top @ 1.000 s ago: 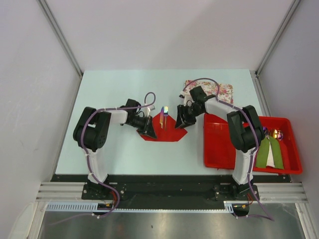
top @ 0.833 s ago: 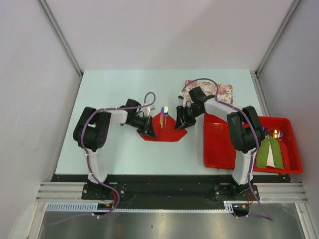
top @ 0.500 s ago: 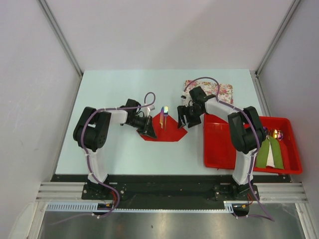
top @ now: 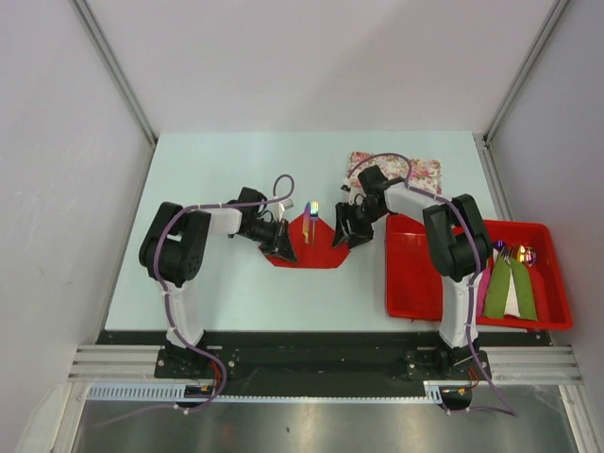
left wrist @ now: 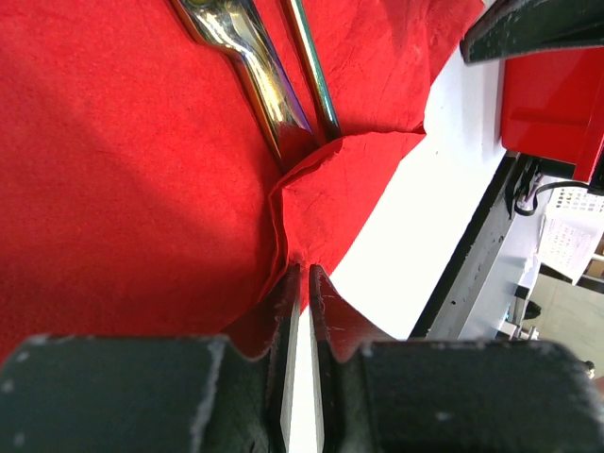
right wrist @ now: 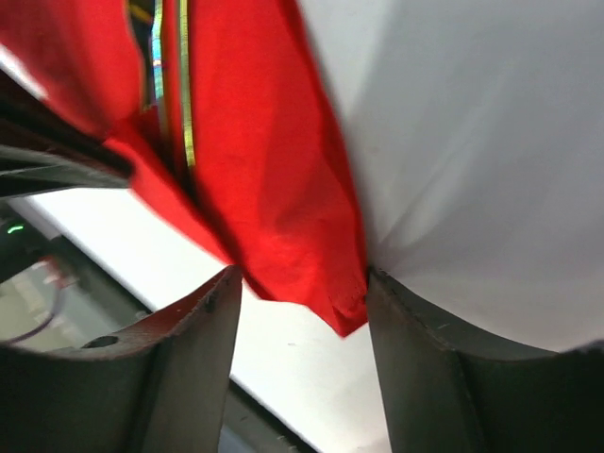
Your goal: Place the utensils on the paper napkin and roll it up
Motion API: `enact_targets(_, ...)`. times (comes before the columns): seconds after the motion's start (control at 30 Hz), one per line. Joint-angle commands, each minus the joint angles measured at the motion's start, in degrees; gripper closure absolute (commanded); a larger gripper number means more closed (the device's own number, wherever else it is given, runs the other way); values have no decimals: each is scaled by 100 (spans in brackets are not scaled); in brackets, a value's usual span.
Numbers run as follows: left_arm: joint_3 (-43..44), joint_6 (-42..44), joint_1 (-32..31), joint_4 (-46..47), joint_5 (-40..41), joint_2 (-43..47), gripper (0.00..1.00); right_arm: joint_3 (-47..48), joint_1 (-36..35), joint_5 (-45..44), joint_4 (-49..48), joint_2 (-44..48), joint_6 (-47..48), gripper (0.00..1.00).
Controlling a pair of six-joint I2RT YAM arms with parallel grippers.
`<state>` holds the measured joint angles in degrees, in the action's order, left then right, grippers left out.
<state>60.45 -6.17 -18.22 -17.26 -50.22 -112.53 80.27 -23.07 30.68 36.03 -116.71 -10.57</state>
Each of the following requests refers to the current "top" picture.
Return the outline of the red paper napkin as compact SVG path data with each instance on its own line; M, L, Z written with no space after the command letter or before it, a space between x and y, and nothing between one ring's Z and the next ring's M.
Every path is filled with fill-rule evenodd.
M316 222L314 243L305 242L302 227L302 214L289 224L289 236L297 262L289 262L273 256L265 256L265 258L275 267L294 269L335 269L347 259L350 253L347 244L332 246L335 231L323 219Z

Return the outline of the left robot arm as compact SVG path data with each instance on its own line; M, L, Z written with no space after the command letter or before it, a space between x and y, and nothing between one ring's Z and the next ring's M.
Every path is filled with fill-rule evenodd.
M268 198L256 189L243 187L236 199L225 204L183 207L163 202L144 236L139 263L161 287L169 325L164 362L174 362L188 377L202 375L214 362L198 347L205 329L188 290L201 269L209 237L241 236L256 243L267 258L297 262L289 222L281 215L263 217L271 204L284 211L291 201L287 196Z

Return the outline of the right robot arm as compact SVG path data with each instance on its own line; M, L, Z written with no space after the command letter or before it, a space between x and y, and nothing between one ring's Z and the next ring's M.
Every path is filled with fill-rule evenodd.
M431 263L443 287L441 344L435 366L445 378L458 378L469 364L479 364L478 285L492 256L493 243L476 200L469 194L447 199L410 184L408 177L389 179L376 166L359 174L361 202L335 205L332 246L352 249L374 238L373 223L388 214L405 215L426 232Z

